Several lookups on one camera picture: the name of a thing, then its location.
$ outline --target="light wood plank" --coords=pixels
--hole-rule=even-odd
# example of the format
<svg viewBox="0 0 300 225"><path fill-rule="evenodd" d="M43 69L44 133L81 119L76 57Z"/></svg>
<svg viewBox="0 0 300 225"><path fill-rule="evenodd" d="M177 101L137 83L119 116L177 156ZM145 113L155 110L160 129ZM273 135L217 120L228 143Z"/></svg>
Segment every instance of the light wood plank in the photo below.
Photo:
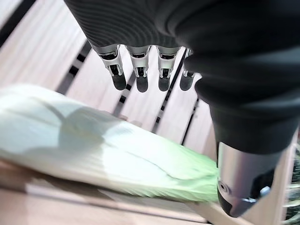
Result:
<svg viewBox="0 0 300 225"><path fill-rule="evenodd" d="M222 208L216 203L188 203L188 206L201 213L201 215L213 225L256 225L243 218L232 218L226 215Z"/></svg>
<svg viewBox="0 0 300 225"><path fill-rule="evenodd" d="M1 225L198 225L196 222L60 202L0 189Z"/></svg>
<svg viewBox="0 0 300 225"><path fill-rule="evenodd" d="M85 40L63 1L36 1L0 50L0 86L56 89Z"/></svg>
<svg viewBox="0 0 300 225"><path fill-rule="evenodd" d="M173 71L171 74L171 82L174 78L176 70L183 57L185 48L181 48L177 54ZM153 47L149 53L149 69L148 69L148 90L140 93L134 83L125 105L122 108L121 115L126 116L129 121L137 121L141 123L141 127L145 130L152 130L161 105L165 99L167 91L162 92L158 88L158 53Z"/></svg>
<svg viewBox="0 0 300 225"><path fill-rule="evenodd" d="M15 9L20 5L21 0L1 0L0 1L0 29L7 22Z"/></svg>
<svg viewBox="0 0 300 225"><path fill-rule="evenodd" d="M215 134L209 105L199 100L184 146L217 160Z"/></svg>
<svg viewBox="0 0 300 225"><path fill-rule="evenodd" d="M120 53L126 81L129 80L133 68L125 46L121 45ZM92 50L84 61L67 96L81 101L91 107L112 113L119 102L123 91L115 89L111 75L100 57Z"/></svg>
<svg viewBox="0 0 300 225"><path fill-rule="evenodd" d="M200 75L196 74L192 88L187 91L182 91L180 89L180 79L176 80L164 114L158 124L156 132L158 135L176 143L182 142L197 100L194 84L199 78Z"/></svg>
<svg viewBox="0 0 300 225"><path fill-rule="evenodd" d="M54 178L0 161L0 188L17 190L74 204L96 205L149 215L206 222L180 202L122 195L79 182Z"/></svg>

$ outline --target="robotic hand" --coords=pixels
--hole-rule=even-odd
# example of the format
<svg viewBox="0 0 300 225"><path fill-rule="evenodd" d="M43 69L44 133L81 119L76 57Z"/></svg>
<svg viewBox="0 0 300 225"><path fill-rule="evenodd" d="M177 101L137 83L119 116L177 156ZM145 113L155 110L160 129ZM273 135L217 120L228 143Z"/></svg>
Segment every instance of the robotic hand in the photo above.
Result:
<svg viewBox="0 0 300 225"><path fill-rule="evenodd" d="M300 2L296 0L65 0L117 89L126 81L119 44L130 53L139 91L148 51L159 53L159 88L169 87L179 46L181 88L210 105L217 141L218 196L239 217L270 192L274 169L300 115Z"/></svg>

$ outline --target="black fingertip pad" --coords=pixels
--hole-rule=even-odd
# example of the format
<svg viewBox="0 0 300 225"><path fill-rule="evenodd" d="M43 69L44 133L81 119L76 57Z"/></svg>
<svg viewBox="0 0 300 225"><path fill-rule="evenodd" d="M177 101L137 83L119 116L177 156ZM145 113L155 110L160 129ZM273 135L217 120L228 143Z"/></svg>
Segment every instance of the black fingertip pad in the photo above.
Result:
<svg viewBox="0 0 300 225"><path fill-rule="evenodd" d="M182 75L180 79L180 89L183 91L189 90L192 87L193 80L193 77Z"/></svg>
<svg viewBox="0 0 300 225"><path fill-rule="evenodd" d="M167 91L169 90L169 86L170 86L170 79L169 78L159 78L158 81L158 88L161 91Z"/></svg>
<svg viewBox="0 0 300 225"><path fill-rule="evenodd" d="M217 190L217 196L218 196L218 198L219 198L219 203L220 203L222 209L224 210L224 212L225 212L227 215L229 215L230 217L234 217L233 215L230 214L230 211L231 211L231 209L232 209L233 206L232 206L228 201L226 201L226 200L223 198L223 196L222 196L222 195L220 194L220 192L219 192L219 189Z"/></svg>
<svg viewBox="0 0 300 225"><path fill-rule="evenodd" d="M124 90L126 88L126 79L124 73L121 76L112 76L112 81L116 89Z"/></svg>
<svg viewBox="0 0 300 225"><path fill-rule="evenodd" d="M139 92L145 92L148 89L148 77L137 77L136 78L136 87Z"/></svg>

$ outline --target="wooden slat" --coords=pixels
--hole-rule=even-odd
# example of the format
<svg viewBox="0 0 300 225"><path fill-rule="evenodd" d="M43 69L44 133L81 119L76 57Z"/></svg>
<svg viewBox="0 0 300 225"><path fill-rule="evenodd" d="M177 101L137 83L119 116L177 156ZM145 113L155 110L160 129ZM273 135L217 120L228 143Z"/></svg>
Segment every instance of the wooden slat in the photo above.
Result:
<svg viewBox="0 0 300 225"><path fill-rule="evenodd" d="M197 100L194 84L199 78L200 75L196 74L192 88L188 91L180 89L180 76L176 80L164 114L158 124L158 135L176 143L182 142Z"/></svg>
<svg viewBox="0 0 300 225"><path fill-rule="evenodd" d="M209 105L199 100L184 146L216 161L216 143Z"/></svg>
<svg viewBox="0 0 300 225"><path fill-rule="evenodd" d="M7 19L13 14L22 0L1 0L0 1L0 29L4 26Z"/></svg>
<svg viewBox="0 0 300 225"><path fill-rule="evenodd" d="M74 204L95 205L159 217L206 222L204 218L180 202L122 195L101 190L96 186L47 176L4 161L0 161L0 188Z"/></svg>
<svg viewBox="0 0 300 225"><path fill-rule="evenodd" d="M177 54L170 78L171 82L184 51L185 49L181 48ZM158 88L158 53L154 47L151 48L149 53L148 84L149 87L145 93L140 93L136 88L136 84L133 85L122 108L121 115L127 117L129 121L140 122L141 127L145 130L152 130L167 94L167 91L162 92Z"/></svg>
<svg viewBox="0 0 300 225"><path fill-rule="evenodd" d="M63 1L36 1L0 50L0 86L56 89L85 40Z"/></svg>
<svg viewBox="0 0 300 225"><path fill-rule="evenodd" d="M1 225L198 225L71 202L60 202L0 189Z"/></svg>
<svg viewBox="0 0 300 225"><path fill-rule="evenodd" d="M133 68L125 46L121 45L120 53L126 81ZM112 113L119 102L123 91L115 89L111 75L100 57L92 50L77 73L67 96L81 101L91 107Z"/></svg>

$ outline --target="white vegetable stalk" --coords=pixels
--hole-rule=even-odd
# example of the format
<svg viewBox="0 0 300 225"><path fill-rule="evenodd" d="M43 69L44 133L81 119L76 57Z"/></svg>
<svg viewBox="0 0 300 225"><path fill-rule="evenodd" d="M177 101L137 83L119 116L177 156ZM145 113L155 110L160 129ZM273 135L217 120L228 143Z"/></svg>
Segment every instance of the white vegetable stalk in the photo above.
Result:
<svg viewBox="0 0 300 225"><path fill-rule="evenodd" d="M0 158L139 196L217 201L206 156L54 91L0 91Z"/></svg>

